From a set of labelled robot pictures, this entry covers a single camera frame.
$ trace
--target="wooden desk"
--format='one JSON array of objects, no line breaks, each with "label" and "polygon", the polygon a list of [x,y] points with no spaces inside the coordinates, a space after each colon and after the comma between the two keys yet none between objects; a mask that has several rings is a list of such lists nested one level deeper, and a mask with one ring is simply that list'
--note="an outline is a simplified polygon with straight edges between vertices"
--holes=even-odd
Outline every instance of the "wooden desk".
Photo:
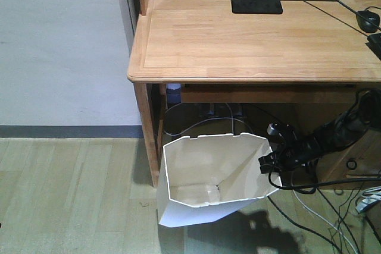
[{"label": "wooden desk", "polygon": [[[221,95],[230,102],[352,102],[348,95],[355,89],[381,84],[381,62],[367,47],[367,35],[351,12],[331,0],[282,0],[282,15],[233,14],[230,0],[140,1],[128,78],[154,185],[161,146],[153,83],[162,84],[162,95],[165,83],[191,84],[187,94],[193,98],[192,87],[199,94],[223,84]],[[355,10],[381,6],[381,0],[342,1]],[[237,84],[246,96],[238,95]]]}]

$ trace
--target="desk leg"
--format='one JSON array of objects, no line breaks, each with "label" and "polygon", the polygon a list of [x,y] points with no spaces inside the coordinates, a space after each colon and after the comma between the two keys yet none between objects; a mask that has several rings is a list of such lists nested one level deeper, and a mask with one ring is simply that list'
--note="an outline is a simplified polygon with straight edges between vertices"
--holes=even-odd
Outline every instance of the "desk leg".
[{"label": "desk leg", "polygon": [[151,100],[151,84],[134,83],[136,100],[142,120],[142,128],[152,183],[157,187],[159,179],[158,149],[154,133],[154,114]]}]

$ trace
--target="wooden floor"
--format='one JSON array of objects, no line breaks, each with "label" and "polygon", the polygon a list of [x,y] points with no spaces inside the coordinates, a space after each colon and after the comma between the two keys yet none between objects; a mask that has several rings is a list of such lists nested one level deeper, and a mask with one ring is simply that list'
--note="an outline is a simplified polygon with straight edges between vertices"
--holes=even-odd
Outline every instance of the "wooden floor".
[{"label": "wooden floor", "polygon": [[[325,194],[338,205],[348,192]],[[292,192],[271,197],[300,224],[329,236],[329,226],[304,210]],[[319,195],[301,197],[336,219]],[[353,207],[346,221],[362,253],[381,253]],[[0,222],[1,254],[334,253],[286,221],[267,199],[210,224],[158,225],[142,139],[0,139]]]}]

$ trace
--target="desk top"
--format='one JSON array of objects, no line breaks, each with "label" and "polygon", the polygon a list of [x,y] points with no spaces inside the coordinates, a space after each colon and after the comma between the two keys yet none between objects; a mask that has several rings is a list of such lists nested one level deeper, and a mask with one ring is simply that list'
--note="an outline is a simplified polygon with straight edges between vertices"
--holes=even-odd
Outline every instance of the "desk top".
[{"label": "desk top", "polygon": [[[381,0],[342,0],[355,10]],[[381,83],[381,61],[337,2],[282,0],[282,15],[230,0],[149,0],[128,78],[141,83]]]}]

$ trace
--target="baseboard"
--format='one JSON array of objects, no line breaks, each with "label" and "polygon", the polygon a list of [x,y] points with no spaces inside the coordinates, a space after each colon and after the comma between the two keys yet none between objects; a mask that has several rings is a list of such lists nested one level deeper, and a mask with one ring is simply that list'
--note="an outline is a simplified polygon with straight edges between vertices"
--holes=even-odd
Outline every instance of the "baseboard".
[{"label": "baseboard", "polygon": [[0,138],[143,138],[142,126],[5,126]]}]

